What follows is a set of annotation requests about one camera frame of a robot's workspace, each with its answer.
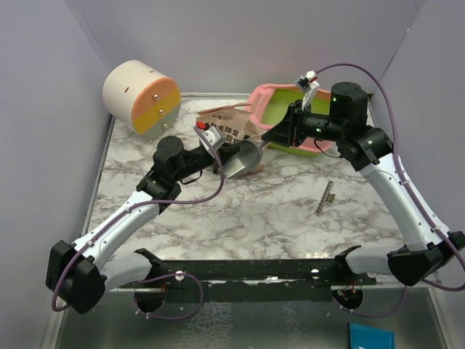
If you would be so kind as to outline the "metal litter scoop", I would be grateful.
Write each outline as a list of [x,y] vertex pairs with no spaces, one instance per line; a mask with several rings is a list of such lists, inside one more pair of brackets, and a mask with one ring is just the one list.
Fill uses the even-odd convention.
[[239,151],[223,166],[225,178],[238,179],[262,170],[263,150],[268,144],[267,141],[241,140]]

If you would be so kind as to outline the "cat litter paper bag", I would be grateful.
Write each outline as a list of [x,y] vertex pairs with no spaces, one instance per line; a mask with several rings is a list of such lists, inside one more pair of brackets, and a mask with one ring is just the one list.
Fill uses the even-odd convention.
[[265,129],[251,121],[251,112],[245,108],[248,103],[236,103],[198,112],[197,122],[217,127],[225,136],[225,143],[219,149],[222,165],[239,151],[241,140],[262,141]]

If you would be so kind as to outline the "metal ruler bag clip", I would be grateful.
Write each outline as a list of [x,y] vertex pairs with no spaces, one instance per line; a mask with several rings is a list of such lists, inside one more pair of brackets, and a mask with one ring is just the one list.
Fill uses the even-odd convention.
[[325,190],[323,192],[322,198],[320,200],[320,203],[318,204],[318,207],[315,211],[316,215],[320,215],[323,213],[324,207],[327,203],[332,203],[333,200],[335,199],[335,195],[331,192],[333,189],[333,181],[329,181],[327,186],[325,187]]

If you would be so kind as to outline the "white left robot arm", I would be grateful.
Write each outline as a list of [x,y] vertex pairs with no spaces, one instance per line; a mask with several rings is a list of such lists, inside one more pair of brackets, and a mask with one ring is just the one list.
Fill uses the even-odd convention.
[[[225,140],[216,128],[198,130],[197,133],[199,145],[191,151],[185,150],[178,137],[160,140],[152,168],[124,204],[97,228],[73,243],[58,241],[51,248],[46,287],[53,293],[54,312],[72,308],[80,314],[86,313],[104,293],[126,284],[150,287],[168,278],[198,281],[183,270],[160,273],[160,268],[141,252],[135,252],[126,260],[110,260],[129,237],[169,206],[203,204],[221,193],[226,176],[219,150]],[[189,182],[188,177],[202,174],[212,164],[219,168],[218,188],[204,198],[180,200],[181,186]]]

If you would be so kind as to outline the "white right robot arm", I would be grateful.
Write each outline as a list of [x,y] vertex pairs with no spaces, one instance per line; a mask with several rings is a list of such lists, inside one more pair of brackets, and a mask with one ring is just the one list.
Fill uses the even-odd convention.
[[341,262],[333,267],[339,283],[376,273],[414,286],[464,248],[464,233],[450,232],[433,213],[394,154],[389,136],[367,124],[367,112],[368,95],[362,87],[340,82],[331,87],[327,115],[313,113],[296,100],[262,139],[283,147],[301,145],[308,138],[336,143],[340,156],[371,184],[397,223],[403,246],[394,251],[356,246],[342,252]]

